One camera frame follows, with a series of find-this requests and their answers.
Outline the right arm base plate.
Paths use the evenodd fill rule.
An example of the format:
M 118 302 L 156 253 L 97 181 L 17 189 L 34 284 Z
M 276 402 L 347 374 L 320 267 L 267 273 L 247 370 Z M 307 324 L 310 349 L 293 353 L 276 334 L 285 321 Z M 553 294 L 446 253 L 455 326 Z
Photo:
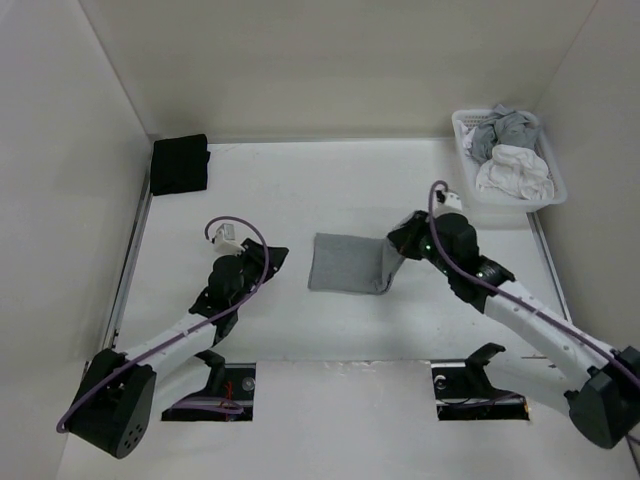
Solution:
M 529 421 L 526 399 L 493 387 L 463 362 L 432 363 L 436 413 L 441 421 Z

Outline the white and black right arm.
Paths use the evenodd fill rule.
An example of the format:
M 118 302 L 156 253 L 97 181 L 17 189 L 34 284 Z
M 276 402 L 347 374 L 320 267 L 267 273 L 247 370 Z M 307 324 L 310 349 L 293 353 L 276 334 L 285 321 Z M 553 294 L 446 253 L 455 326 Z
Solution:
M 559 318 L 515 275 L 481 254 L 467 218 L 418 210 L 392 230 L 387 241 L 402 259 L 426 260 L 446 278 L 457 298 L 506 326 L 538 350 L 549 368 L 523 368 L 488 343 L 470 355 L 464 384 L 483 396 L 504 380 L 506 389 L 566 415 L 592 444 L 611 449 L 639 424 L 639 351 L 594 339 Z

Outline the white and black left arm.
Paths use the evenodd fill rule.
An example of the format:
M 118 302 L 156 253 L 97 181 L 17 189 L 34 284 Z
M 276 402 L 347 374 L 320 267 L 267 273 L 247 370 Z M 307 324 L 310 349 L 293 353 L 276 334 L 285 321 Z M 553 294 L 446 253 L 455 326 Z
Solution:
M 279 272 L 288 254 L 286 247 L 247 238 L 235 252 L 219 256 L 181 320 L 137 347 L 107 348 L 93 357 L 58 431 L 121 459 L 137 447 L 154 415 L 200 407 L 195 393 L 206 399 L 219 395 L 224 360 L 212 349 L 237 324 L 240 306 Z

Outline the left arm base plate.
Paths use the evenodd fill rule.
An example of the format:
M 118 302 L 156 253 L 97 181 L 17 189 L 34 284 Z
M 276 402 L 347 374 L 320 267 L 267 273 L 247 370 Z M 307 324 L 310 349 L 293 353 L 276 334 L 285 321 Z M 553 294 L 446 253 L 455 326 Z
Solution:
M 253 420 L 256 392 L 255 363 L 226 364 L 212 373 L 200 390 L 184 395 L 179 403 L 196 404 L 204 409 L 166 408 L 163 422 L 248 422 Z

